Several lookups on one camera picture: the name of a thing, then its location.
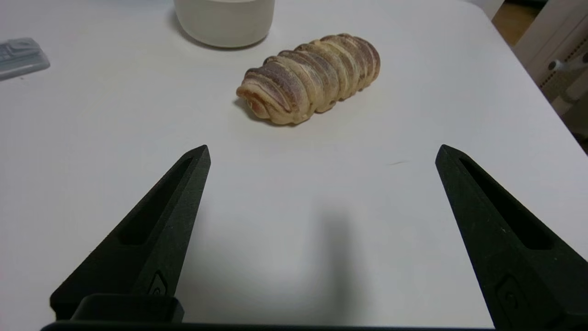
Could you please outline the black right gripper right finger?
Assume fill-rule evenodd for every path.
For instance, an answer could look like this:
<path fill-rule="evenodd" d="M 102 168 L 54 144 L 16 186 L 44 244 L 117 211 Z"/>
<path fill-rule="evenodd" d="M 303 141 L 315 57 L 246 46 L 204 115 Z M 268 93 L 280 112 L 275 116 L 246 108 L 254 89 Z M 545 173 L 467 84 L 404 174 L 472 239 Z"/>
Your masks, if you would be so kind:
<path fill-rule="evenodd" d="M 496 329 L 586 329 L 587 261 L 466 153 L 435 165 Z"/>

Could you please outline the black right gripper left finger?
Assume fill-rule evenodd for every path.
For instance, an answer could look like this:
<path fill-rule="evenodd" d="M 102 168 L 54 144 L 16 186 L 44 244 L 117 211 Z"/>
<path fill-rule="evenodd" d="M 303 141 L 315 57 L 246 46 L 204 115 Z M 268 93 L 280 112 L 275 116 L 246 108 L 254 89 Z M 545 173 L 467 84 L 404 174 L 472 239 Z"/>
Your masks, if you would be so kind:
<path fill-rule="evenodd" d="M 206 145 L 174 163 L 52 293 L 58 321 L 91 295 L 175 294 L 210 165 Z"/>

